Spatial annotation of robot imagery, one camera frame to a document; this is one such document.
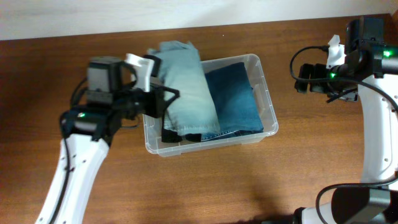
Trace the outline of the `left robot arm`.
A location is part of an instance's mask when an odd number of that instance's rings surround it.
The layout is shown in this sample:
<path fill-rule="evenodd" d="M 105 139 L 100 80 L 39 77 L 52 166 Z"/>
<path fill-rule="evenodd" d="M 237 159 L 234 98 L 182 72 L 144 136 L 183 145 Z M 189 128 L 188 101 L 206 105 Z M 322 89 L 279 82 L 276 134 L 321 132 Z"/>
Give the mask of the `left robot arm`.
<path fill-rule="evenodd" d="M 158 77 L 161 60 L 153 55 L 93 57 L 86 77 L 59 117 L 60 155 L 37 223 L 81 223 L 96 175 L 123 120 L 140 114 L 163 117 L 180 96 Z"/>

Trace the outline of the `black garment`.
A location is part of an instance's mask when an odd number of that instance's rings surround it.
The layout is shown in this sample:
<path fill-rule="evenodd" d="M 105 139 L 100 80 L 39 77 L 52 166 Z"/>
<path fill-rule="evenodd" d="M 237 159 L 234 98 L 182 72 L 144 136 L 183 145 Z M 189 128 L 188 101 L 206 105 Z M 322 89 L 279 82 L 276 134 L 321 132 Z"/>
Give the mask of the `black garment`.
<path fill-rule="evenodd" d="M 201 142 L 201 134 L 186 134 L 185 136 L 179 136 L 177 132 L 171 131 L 165 128 L 166 119 L 163 117 L 162 129 L 161 129 L 161 141 L 165 143 L 178 143 L 183 140 L 190 142 Z"/>

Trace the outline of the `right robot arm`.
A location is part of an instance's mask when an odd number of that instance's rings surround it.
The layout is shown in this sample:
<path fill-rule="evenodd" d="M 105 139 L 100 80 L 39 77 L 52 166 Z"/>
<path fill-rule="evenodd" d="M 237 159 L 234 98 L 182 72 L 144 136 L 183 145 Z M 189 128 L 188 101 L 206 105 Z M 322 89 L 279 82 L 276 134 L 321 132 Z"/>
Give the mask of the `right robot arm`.
<path fill-rule="evenodd" d="M 292 223 L 397 222 L 397 47 L 384 41 L 384 21 L 362 17 L 346 38 L 322 47 L 326 64 L 304 64 L 293 73 L 295 89 L 323 93 L 329 101 L 360 101 L 364 123 L 361 181 L 325 187 L 328 203 L 298 208 Z"/>

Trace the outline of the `blue denim jeans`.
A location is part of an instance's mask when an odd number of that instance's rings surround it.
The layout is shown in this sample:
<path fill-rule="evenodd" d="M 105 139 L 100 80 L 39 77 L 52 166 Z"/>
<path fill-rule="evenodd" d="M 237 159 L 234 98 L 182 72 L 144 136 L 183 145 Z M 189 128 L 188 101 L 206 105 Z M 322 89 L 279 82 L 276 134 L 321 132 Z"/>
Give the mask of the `blue denim jeans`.
<path fill-rule="evenodd" d="M 203 142 L 263 132 L 244 63 L 213 70 L 206 73 L 205 77 L 215 104 L 220 131 L 202 134 Z"/>

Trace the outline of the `light grey jeans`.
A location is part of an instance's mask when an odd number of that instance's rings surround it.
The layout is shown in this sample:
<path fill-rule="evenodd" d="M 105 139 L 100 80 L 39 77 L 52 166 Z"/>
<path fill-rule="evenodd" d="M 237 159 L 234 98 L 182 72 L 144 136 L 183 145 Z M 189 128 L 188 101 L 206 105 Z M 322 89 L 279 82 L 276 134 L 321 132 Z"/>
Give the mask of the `light grey jeans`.
<path fill-rule="evenodd" d="M 158 78 L 180 96 L 170 104 L 163 128 L 178 136 L 218 133 L 220 125 L 199 51 L 191 42 L 162 42 L 147 53 L 161 59 Z"/>

